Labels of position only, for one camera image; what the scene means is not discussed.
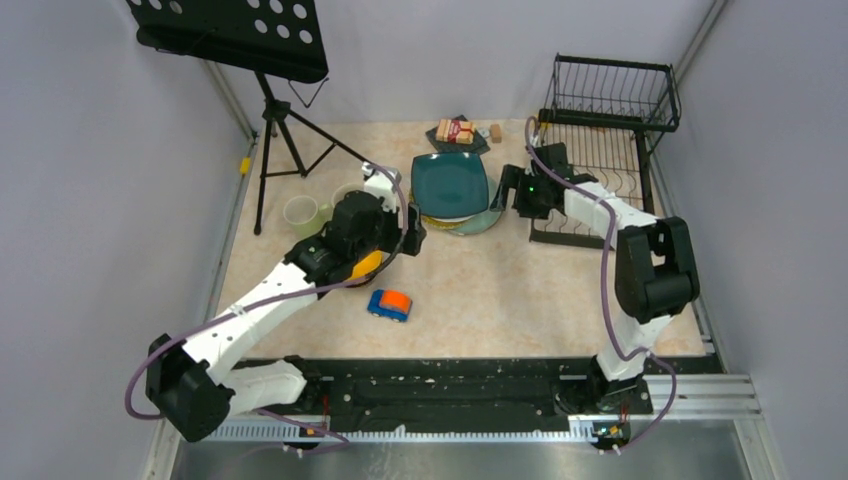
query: black wire dish rack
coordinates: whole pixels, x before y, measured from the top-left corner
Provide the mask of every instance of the black wire dish rack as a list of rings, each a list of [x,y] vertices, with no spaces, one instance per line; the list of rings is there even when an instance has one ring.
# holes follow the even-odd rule
[[[591,174],[630,205],[654,213],[651,153],[680,124],[670,65],[557,55],[539,121],[541,144],[564,143],[575,174]],[[659,135],[649,138],[650,132]],[[603,246],[585,225],[556,210],[548,220],[532,221],[530,240]]]

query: music stand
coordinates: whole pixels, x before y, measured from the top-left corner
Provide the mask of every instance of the music stand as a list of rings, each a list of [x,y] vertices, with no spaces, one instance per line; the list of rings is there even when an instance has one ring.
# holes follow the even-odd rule
[[[314,0],[126,0],[138,23],[136,38],[157,51],[189,55],[252,70],[265,96],[262,172],[253,233],[262,233],[265,180],[283,175],[305,178],[339,147],[360,161],[369,160],[291,109],[290,102],[274,98],[265,76],[300,83],[326,82],[327,55],[321,40]],[[306,108],[306,103],[298,98]],[[286,117],[291,115],[331,142],[308,168],[294,144]],[[268,172],[268,151],[274,125],[280,128],[295,170]]]

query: mug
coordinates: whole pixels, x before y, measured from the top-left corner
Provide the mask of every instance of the mug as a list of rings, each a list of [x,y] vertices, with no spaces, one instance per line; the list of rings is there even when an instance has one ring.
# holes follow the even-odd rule
[[[341,187],[337,188],[336,191],[333,192],[333,195],[330,197],[330,203],[325,203],[324,205],[321,205],[321,208],[319,209],[321,217],[324,219],[324,221],[328,222],[331,218],[333,218],[333,208],[335,208],[335,206],[342,201],[345,195],[350,192],[355,192],[357,190],[362,190],[361,183],[346,183]]]
[[[289,200],[283,208],[283,218],[300,240],[311,237],[324,228],[324,218],[319,215],[318,202],[306,195]]]

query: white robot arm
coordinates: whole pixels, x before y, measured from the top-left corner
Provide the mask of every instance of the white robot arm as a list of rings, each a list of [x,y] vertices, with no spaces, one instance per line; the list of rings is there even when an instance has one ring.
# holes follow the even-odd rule
[[[591,175],[575,175],[562,143],[536,147],[532,153],[544,170],[582,192],[565,188],[535,162],[526,169],[506,165],[491,208],[504,209],[508,191],[515,189],[512,206],[522,217],[547,219],[556,209],[601,236],[614,222],[615,293],[622,313],[612,322],[614,338],[593,358],[589,372],[590,403],[611,406],[634,390],[657,337],[699,294],[689,229],[680,218],[660,219],[631,207]],[[614,219],[601,202],[615,212]],[[654,256],[663,263],[654,265]]]
[[[386,171],[400,180],[397,170]],[[409,228],[401,240],[392,183],[368,164],[363,173],[364,191],[345,196],[321,232],[298,242],[265,279],[231,305],[228,310],[235,318],[188,337],[148,368],[147,397],[186,440],[206,437],[228,416],[300,398],[308,379],[288,359],[233,370],[271,330],[325,295],[280,299],[282,292],[348,280],[367,255],[376,250],[391,253],[401,241],[400,253],[415,256],[420,251],[426,231],[417,207],[408,207]],[[161,336],[150,351],[169,340]]]

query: blue toy car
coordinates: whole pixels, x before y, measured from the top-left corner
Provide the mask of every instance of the blue toy car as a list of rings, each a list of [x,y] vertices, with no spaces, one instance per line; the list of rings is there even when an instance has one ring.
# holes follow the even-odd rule
[[[391,318],[405,323],[412,310],[412,299],[394,290],[375,290],[368,302],[368,311],[375,317]]]

